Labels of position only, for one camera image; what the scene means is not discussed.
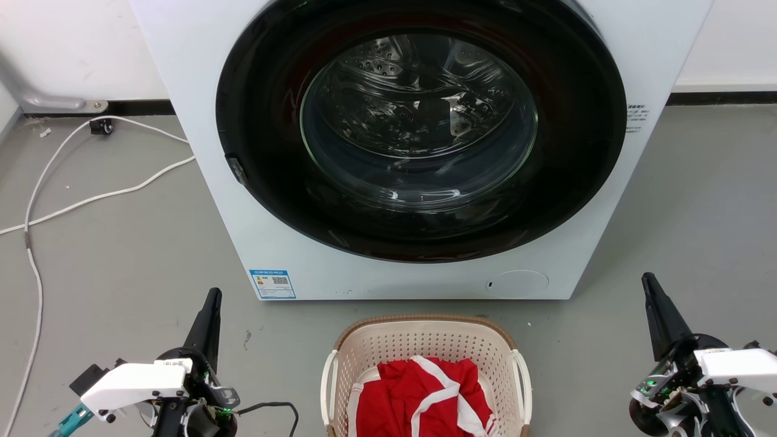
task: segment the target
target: washing machine door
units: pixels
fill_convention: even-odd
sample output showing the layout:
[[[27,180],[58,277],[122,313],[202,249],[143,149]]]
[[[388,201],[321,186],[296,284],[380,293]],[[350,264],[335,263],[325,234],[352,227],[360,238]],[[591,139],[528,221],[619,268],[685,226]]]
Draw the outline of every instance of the washing machine door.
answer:
[[[268,211],[410,262],[553,230],[604,183],[625,133],[611,55],[557,0],[278,0],[236,42],[216,114]]]

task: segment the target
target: black door rim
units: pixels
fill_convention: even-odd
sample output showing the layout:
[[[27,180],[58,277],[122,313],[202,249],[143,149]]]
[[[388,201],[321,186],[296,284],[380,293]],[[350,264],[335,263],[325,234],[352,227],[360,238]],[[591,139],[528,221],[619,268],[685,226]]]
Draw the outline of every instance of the black door rim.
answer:
[[[598,192],[625,135],[618,69],[578,10],[558,0],[279,0],[252,21],[225,62],[216,99],[225,155],[275,217],[349,253],[440,263],[526,244],[564,223]],[[394,216],[365,231],[348,222],[359,211],[324,212],[313,200],[338,194],[305,161],[298,123],[302,96],[338,54],[397,33],[442,34],[483,47],[531,89],[539,118],[534,150],[505,188],[511,191],[500,193],[519,206],[497,224],[450,238],[403,237],[395,235],[401,226]]]

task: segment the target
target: power cord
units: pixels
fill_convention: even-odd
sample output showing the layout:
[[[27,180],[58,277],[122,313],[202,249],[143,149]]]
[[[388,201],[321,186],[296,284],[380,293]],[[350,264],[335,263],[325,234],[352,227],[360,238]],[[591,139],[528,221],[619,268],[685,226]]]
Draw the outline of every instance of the power cord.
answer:
[[[297,422],[299,422],[299,413],[297,412],[297,408],[294,407],[294,404],[291,402],[262,402],[260,404],[252,405],[251,407],[243,408],[242,410],[233,411],[233,414],[237,414],[238,416],[241,416],[245,413],[250,413],[254,410],[259,410],[262,407],[289,407],[294,412],[294,424],[291,426],[291,432],[289,433],[289,437],[294,437],[294,430],[297,429]]]
[[[13,406],[13,412],[11,413],[11,418],[9,419],[8,426],[5,428],[4,437],[9,437],[9,435],[11,434],[11,429],[13,428],[13,424],[16,421],[16,415],[19,413],[19,407],[21,407],[21,405],[22,405],[22,399],[24,398],[24,392],[25,392],[25,390],[27,388],[27,383],[30,381],[30,371],[33,368],[33,363],[35,362],[35,355],[38,352],[38,344],[40,343],[40,328],[41,328],[41,325],[43,324],[44,287],[43,287],[43,283],[40,280],[40,272],[38,271],[38,267],[35,265],[35,258],[33,257],[33,247],[32,247],[32,244],[30,242],[30,226],[34,225],[36,223],[44,222],[44,221],[46,221],[48,219],[52,219],[52,218],[54,218],[54,217],[56,217],[58,215],[64,214],[65,212],[71,211],[71,210],[73,210],[73,209],[75,209],[75,208],[77,208],[79,206],[86,205],[86,204],[88,204],[90,202],[97,201],[99,199],[109,198],[111,196],[116,196],[118,194],[130,193],[132,191],[140,190],[141,188],[145,187],[146,185],[150,184],[155,179],[160,177],[162,174],[165,174],[165,173],[169,172],[170,170],[172,170],[172,169],[174,169],[176,167],[182,166],[183,164],[186,164],[186,163],[190,163],[191,161],[194,160],[194,156],[192,156],[189,159],[185,159],[185,160],[183,160],[183,161],[181,161],[179,163],[175,163],[175,164],[172,164],[171,166],[167,166],[165,169],[163,169],[160,172],[156,173],[154,176],[152,176],[151,178],[146,180],[144,183],[142,183],[140,185],[137,185],[136,187],[127,188],[127,189],[119,190],[119,191],[114,191],[114,192],[111,192],[111,193],[101,194],[99,196],[95,196],[93,198],[89,198],[89,199],[86,199],[84,201],[80,201],[77,204],[71,205],[71,206],[69,206],[67,208],[61,209],[60,211],[54,212],[52,214],[49,214],[49,215],[47,215],[45,217],[39,218],[39,219],[34,220],[34,221],[31,222],[30,221],[30,212],[33,209],[33,204],[35,203],[35,198],[38,195],[38,189],[40,188],[40,184],[43,181],[44,177],[46,176],[46,173],[48,172],[49,167],[51,167],[51,163],[53,163],[54,160],[57,158],[57,156],[59,155],[59,152],[62,150],[64,145],[67,144],[68,141],[70,141],[70,139],[73,138],[73,135],[75,135],[78,131],[80,131],[83,128],[89,126],[89,122],[90,121],[106,120],[106,119],[109,119],[109,118],[110,119],[114,119],[114,120],[126,121],[127,123],[135,124],[135,125],[140,126],[142,128],[150,129],[152,131],[155,131],[155,132],[158,132],[160,134],[166,135],[166,136],[168,136],[170,138],[176,139],[176,140],[178,140],[180,142],[185,142],[185,143],[189,144],[189,142],[187,140],[185,140],[183,138],[180,138],[180,137],[176,137],[175,135],[170,134],[168,132],[165,132],[162,129],[154,128],[153,126],[148,126],[147,124],[142,124],[142,123],[139,123],[137,121],[130,120],[130,119],[124,118],[124,117],[117,117],[117,116],[114,116],[114,115],[103,115],[103,116],[100,116],[100,117],[95,117],[92,120],[86,121],[84,124],[81,124],[80,126],[78,126],[70,135],[68,135],[67,138],[64,139],[62,144],[59,145],[59,148],[57,149],[57,151],[54,152],[54,155],[51,156],[51,159],[49,159],[48,164],[46,164],[46,167],[44,168],[44,171],[40,174],[40,177],[38,178],[38,181],[35,184],[35,188],[33,189],[32,196],[30,196],[30,202],[29,202],[29,204],[27,204],[27,210],[26,210],[26,213],[24,215],[24,224],[18,225],[18,226],[14,226],[14,227],[8,228],[8,229],[3,229],[2,231],[0,231],[0,235],[2,235],[2,234],[5,234],[5,233],[8,233],[8,232],[11,232],[11,231],[15,231],[17,229],[24,229],[24,244],[25,244],[25,247],[27,248],[27,256],[30,259],[30,266],[33,268],[33,273],[35,274],[35,281],[36,281],[37,286],[38,286],[38,317],[37,317],[37,323],[36,323],[36,326],[35,326],[35,340],[33,342],[33,350],[30,352],[30,359],[27,362],[27,368],[24,371],[24,377],[22,379],[22,386],[19,388],[19,394],[16,397],[16,403]]]

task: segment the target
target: blue label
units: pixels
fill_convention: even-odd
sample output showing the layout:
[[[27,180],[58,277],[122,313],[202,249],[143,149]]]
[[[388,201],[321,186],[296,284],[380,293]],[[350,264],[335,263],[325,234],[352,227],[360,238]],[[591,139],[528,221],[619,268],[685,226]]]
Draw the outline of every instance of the blue label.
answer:
[[[296,299],[288,271],[249,270],[259,299]]]

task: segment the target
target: black baseboard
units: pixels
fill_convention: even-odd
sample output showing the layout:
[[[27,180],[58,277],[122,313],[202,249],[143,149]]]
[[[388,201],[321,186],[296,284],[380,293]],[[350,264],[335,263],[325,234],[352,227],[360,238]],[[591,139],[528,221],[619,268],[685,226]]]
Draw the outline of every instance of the black baseboard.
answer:
[[[99,114],[25,114],[27,118],[62,118],[82,117],[92,118],[100,115],[117,115],[119,117],[139,117],[144,115],[176,115],[169,100],[128,100],[124,102],[108,102],[108,109]]]
[[[777,103],[777,91],[743,91],[731,93],[672,93],[668,107],[706,105],[765,105]]]
[[[698,107],[707,105],[763,105],[777,103],[777,91],[746,91],[731,93],[672,93],[667,100],[668,107]],[[129,100],[109,102],[108,109],[101,114],[27,114],[28,118],[39,117],[97,117],[118,115],[138,117],[144,115],[176,115],[169,100]]]

